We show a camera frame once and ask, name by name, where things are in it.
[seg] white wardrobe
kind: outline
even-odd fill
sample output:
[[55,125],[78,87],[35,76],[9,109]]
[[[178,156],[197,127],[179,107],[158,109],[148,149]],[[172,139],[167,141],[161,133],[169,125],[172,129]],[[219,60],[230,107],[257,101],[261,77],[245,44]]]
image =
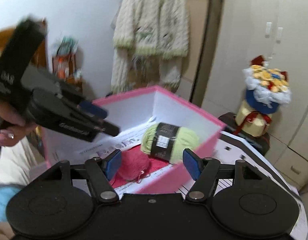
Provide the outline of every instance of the white wardrobe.
[[308,0],[224,0],[202,108],[217,117],[237,112],[245,90],[241,70],[258,55],[272,56],[270,67],[289,73],[292,102],[273,116],[266,158],[299,189],[308,181]]

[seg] white knitted sweater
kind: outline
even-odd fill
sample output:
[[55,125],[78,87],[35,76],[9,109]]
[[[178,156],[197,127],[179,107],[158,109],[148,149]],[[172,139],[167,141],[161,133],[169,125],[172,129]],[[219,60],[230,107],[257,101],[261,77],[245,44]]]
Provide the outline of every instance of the white knitted sweater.
[[[160,57],[163,82],[179,83],[182,61],[176,59],[186,57],[189,49],[186,0],[123,0],[113,42],[114,92],[126,89],[127,74],[135,56]],[[177,62],[177,66],[166,60]]]

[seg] yarn ball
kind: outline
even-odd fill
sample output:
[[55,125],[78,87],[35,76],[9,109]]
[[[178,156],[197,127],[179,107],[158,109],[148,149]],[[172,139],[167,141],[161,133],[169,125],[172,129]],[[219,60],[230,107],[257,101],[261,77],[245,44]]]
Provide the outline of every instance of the yarn ball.
[[[143,153],[151,154],[152,144],[156,133],[158,123],[149,127],[143,135],[140,150]],[[176,134],[176,140],[173,145],[170,163],[179,163],[183,159],[183,151],[186,148],[193,150],[199,146],[199,138],[196,133],[186,127],[180,127]]]
[[117,173],[125,180],[134,180],[148,169],[149,164],[150,160],[143,152],[124,151],[121,153],[121,167]]

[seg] yarn label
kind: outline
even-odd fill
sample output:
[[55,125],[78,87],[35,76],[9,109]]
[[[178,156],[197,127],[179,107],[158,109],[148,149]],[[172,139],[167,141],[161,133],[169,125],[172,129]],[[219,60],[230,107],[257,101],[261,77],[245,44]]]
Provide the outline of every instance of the yarn label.
[[159,135],[158,136],[158,139],[157,139],[157,143],[156,143],[156,146],[158,147],[162,147],[162,148],[167,148],[168,146],[168,142],[170,141],[170,139],[168,137],[165,137],[165,136],[162,136],[162,135]]
[[151,156],[170,161],[179,126],[159,123],[153,138]]

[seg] round black disc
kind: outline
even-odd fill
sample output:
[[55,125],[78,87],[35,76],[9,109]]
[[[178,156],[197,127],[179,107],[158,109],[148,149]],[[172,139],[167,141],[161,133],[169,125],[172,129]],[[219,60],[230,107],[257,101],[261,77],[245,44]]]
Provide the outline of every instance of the round black disc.
[[212,212],[231,232],[269,238],[293,228],[299,206],[274,182],[251,180],[218,192],[212,201]]
[[71,233],[91,216],[90,196],[61,181],[37,182],[15,195],[7,205],[7,220],[18,233],[52,238]]

